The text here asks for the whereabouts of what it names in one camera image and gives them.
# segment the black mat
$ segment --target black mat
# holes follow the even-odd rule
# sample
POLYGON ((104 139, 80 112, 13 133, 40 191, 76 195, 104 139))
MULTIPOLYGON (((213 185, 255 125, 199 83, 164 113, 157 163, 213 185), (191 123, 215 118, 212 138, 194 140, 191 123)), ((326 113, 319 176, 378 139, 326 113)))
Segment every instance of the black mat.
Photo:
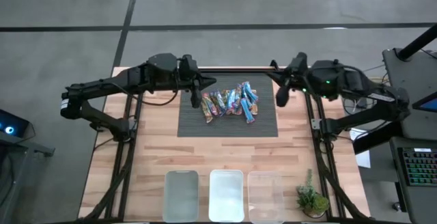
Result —
POLYGON ((265 74, 215 74, 214 77, 217 82, 202 90, 202 93, 233 89, 243 81, 251 83, 251 88, 257 90, 259 97, 255 122, 247 124, 243 113, 214 117, 207 124, 202 109, 191 107, 191 93, 184 92, 180 104, 178 137, 278 137, 272 81, 265 74))

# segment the plant pot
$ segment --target plant pot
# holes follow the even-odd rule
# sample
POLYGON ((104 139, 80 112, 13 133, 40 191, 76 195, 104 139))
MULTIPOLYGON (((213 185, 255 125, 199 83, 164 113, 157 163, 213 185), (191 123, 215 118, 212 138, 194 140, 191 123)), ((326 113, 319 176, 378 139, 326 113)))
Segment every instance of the plant pot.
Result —
POLYGON ((318 219, 318 218, 321 218, 325 214, 326 211, 323 211, 322 213, 320 213, 320 212, 316 212, 313 209, 304 209, 303 212, 307 216, 309 216, 309 217, 311 217, 313 219, 318 219))

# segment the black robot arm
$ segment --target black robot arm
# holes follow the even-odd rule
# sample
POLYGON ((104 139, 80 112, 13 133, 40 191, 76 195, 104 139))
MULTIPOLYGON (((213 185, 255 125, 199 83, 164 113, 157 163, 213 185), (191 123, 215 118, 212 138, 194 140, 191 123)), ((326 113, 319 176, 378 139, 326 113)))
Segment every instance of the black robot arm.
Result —
POLYGON ((197 63, 190 55, 178 59, 171 53, 162 53, 149 58, 144 64, 121 71, 117 76, 88 83, 73 84, 62 94, 61 115, 68 119, 83 118, 94 129, 108 128, 116 141, 130 139, 134 122, 116 119, 99 111, 88 100, 111 94, 139 94, 148 91, 191 91, 191 104, 198 108, 200 91, 212 85, 216 79, 200 73, 197 63))
POLYGON ((307 65, 307 55, 299 53, 284 70, 267 74, 279 85, 276 102, 284 107, 289 99, 289 91, 300 90, 313 96, 335 100, 338 96, 350 100, 371 98, 376 104, 365 111, 349 115, 341 119, 326 119, 320 121, 323 134, 338 135, 342 130, 375 120, 402 120, 410 114, 408 110, 408 95, 402 88, 389 87, 369 80, 359 69, 345 66, 338 60, 319 60, 310 68, 307 65))

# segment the desk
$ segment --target desk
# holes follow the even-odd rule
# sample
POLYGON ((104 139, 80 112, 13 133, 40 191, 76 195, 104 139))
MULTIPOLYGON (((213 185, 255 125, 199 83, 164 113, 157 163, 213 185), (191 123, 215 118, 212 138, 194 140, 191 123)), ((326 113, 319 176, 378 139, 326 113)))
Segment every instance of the desk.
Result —
MULTIPOLYGON (((123 69, 115 68, 114 75, 123 69)), ((277 85, 274 83, 272 85, 273 90, 276 91, 277 85)), ((159 103, 167 101, 172 95, 171 92, 146 93, 145 100, 159 103)), ((108 96, 104 111, 113 117, 122 117, 125 102, 124 94, 108 96)), ((325 100, 324 108, 327 117, 343 116, 340 100, 334 102, 325 100)), ((305 183, 308 169, 313 170, 313 184, 320 192, 313 141, 305 97, 302 93, 290 92, 288 105, 283 108, 276 107, 278 137, 178 137, 179 109, 179 96, 164 107, 142 106, 125 221, 162 221, 164 179, 165 174, 171 170, 198 172, 200 181, 198 221, 210 221, 208 218, 209 175, 213 169, 243 171, 245 221, 249 221, 247 174, 250 171, 272 170, 278 171, 283 176, 285 220, 312 220, 298 209, 296 203, 296 187, 305 183)), ((193 112, 201 113, 202 111, 193 109, 193 112)), ((98 135, 96 144, 110 137, 109 132, 102 132, 98 135)), ((108 189, 116 149, 117 144, 110 142, 94 152, 79 217, 88 214, 108 189)), ((334 155, 340 185, 357 208, 369 216, 369 208, 352 143, 346 139, 337 140, 334 155)), ((330 200, 334 216, 337 216, 332 189, 330 189, 330 200)))

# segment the blue light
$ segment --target blue light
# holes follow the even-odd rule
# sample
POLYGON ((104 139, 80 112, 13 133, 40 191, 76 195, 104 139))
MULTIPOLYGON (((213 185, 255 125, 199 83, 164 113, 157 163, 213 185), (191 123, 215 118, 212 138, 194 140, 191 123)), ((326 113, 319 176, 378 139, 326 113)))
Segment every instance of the blue light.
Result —
POLYGON ((14 132, 14 128, 12 128, 12 127, 6 127, 5 128, 5 132, 7 133, 7 134, 12 134, 13 132, 14 132))

